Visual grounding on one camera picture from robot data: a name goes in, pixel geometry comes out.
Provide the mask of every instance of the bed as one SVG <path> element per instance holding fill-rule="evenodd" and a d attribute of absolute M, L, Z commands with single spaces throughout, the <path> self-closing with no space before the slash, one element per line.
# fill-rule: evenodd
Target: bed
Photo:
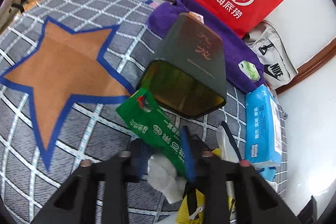
<path fill-rule="evenodd" d="M 45 0 L 24 13 L 0 37 L 0 74 L 31 53 L 47 16 L 78 31 L 120 25 L 104 58 L 133 87 L 155 52 L 161 38 L 148 30 L 146 21 L 154 10 L 152 0 Z M 127 150 L 134 139 L 115 112 L 119 105 L 75 103 L 68 115 L 47 171 L 40 157 L 30 120 L 28 94 L 0 84 L 0 189 L 1 197 L 17 223 L 29 223 L 40 208 L 75 170 L 82 159 L 99 162 Z M 217 147 L 216 128 L 227 122 L 239 151 L 245 155 L 245 95 L 227 83 L 227 104 L 196 120 L 186 120 L 164 110 L 177 128 L 187 125 L 210 148 Z M 279 107 L 282 123 L 282 164 L 277 169 L 278 193 L 284 196 L 287 177 L 286 115 Z M 97 201 L 100 223 L 102 184 Z M 129 183 L 130 223 L 156 223 L 179 209 L 146 181 Z"/>

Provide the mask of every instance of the orange star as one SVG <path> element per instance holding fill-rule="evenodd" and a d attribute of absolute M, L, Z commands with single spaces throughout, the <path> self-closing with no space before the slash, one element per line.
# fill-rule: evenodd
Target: orange star
<path fill-rule="evenodd" d="M 46 166 L 74 102 L 120 103 L 133 92 L 103 58 L 117 28 L 74 32 L 48 18 L 37 49 L 1 77 L 8 87 L 30 94 L 36 141 L 40 136 L 40 151 L 50 154 L 44 155 Z"/>

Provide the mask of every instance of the white wall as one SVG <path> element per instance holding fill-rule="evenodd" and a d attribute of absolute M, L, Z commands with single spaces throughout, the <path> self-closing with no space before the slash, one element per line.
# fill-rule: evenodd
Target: white wall
<path fill-rule="evenodd" d="M 285 201 L 295 214 L 314 195 L 321 215 L 336 190 L 335 69 L 336 57 L 278 97 L 289 115 Z"/>

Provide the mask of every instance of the blue tissue package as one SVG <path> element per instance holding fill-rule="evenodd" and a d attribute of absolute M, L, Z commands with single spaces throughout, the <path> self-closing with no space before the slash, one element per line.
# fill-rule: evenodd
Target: blue tissue package
<path fill-rule="evenodd" d="M 281 163 L 281 124 L 278 105 L 267 87 L 261 85 L 245 97 L 246 155 L 255 167 Z"/>
<path fill-rule="evenodd" d="M 276 167 L 273 166 L 273 167 L 265 167 L 257 171 L 265 180 L 273 181 L 277 170 Z"/>

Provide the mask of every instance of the green wet wipes package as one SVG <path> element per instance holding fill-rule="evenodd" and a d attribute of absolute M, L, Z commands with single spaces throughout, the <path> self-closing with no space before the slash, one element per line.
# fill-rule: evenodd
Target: green wet wipes package
<path fill-rule="evenodd" d="M 240 70 L 248 77 L 253 83 L 260 80 L 260 75 L 254 64 L 248 61 L 242 61 L 238 64 Z"/>
<path fill-rule="evenodd" d="M 180 132 L 164 115 L 150 91 L 140 88 L 117 108 L 117 113 L 130 130 L 159 149 L 185 177 Z"/>

